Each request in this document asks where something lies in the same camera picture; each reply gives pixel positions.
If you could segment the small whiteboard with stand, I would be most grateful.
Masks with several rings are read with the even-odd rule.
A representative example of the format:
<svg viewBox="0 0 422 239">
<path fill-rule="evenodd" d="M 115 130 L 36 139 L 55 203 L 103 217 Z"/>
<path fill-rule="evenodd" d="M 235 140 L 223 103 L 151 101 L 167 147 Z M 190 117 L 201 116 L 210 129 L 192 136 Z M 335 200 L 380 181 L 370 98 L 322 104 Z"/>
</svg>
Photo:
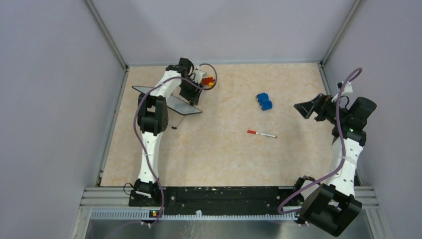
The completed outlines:
<svg viewBox="0 0 422 239">
<path fill-rule="evenodd" d="M 183 116 L 177 125 L 171 127 L 172 129 L 177 129 L 180 126 L 180 124 L 183 122 L 186 116 L 201 114 L 203 112 L 197 107 L 192 106 L 187 102 L 184 102 L 183 100 L 173 96 L 172 94 L 167 98 L 166 101 L 167 101 L 168 108 L 178 113 L 179 115 Z"/>
</svg>

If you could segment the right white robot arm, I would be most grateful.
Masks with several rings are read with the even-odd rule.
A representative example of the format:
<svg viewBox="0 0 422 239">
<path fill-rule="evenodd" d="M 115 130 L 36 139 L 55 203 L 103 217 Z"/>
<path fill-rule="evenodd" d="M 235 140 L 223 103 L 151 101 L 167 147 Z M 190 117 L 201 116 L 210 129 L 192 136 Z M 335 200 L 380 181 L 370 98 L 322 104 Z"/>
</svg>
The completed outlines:
<svg viewBox="0 0 422 239">
<path fill-rule="evenodd" d="M 332 130 L 329 177 L 318 182 L 303 176 L 294 185 L 292 199 L 302 205 L 297 213 L 297 224 L 310 223 L 337 237 L 360 214 L 362 203 L 355 198 L 354 177 L 358 157 L 366 143 L 364 127 L 376 107 L 372 100 L 358 97 L 350 108 L 341 108 L 332 96 L 324 94 L 294 105 L 305 119 L 316 113 L 316 121 L 327 120 L 336 125 L 336 113 L 340 115 L 340 127 Z"/>
</svg>

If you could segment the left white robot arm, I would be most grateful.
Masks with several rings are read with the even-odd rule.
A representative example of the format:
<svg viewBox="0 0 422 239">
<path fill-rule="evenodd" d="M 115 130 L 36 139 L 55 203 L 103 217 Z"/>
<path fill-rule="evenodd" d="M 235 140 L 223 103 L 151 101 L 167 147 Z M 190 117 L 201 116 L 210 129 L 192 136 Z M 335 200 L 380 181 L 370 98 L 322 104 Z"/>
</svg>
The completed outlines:
<svg viewBox="0 0 422 239">
<path fill-rule="evenodd" d="M 161 80 L 148 91 L 140 93 L 135 112 L 134 131 L 142 146 L 141 168 L 134 193 L 148 206 L 159 201 L 158 157 L 162 136 L 169 124 L 168 110 L 182 116 L 200 114 L 199 103 L 206 75 L 200 65 L 180 58 L 176 65 L 166 67 Z"/>
</svg>

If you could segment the red capped whiteboard marker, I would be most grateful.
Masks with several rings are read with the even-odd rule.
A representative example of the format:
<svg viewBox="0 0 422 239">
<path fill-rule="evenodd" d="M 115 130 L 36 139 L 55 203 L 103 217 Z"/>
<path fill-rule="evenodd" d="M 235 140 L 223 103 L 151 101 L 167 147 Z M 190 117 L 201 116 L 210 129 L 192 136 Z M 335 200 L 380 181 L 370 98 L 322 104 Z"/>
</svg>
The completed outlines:
<svg viewBox="0 0 422 239">
<path fill-rule="evenodd" d="M 267 133 L 263 133 L 263 132 L 257 132 L 257 131 L 253 131 L 253 130 L 248 130 L 247 133 L 249 133 L 249 134 L 262 135 L 262 136 L 271 137 L 271 138 L 277 138 L 276 135 L 267 134 Z"/>
</svg>

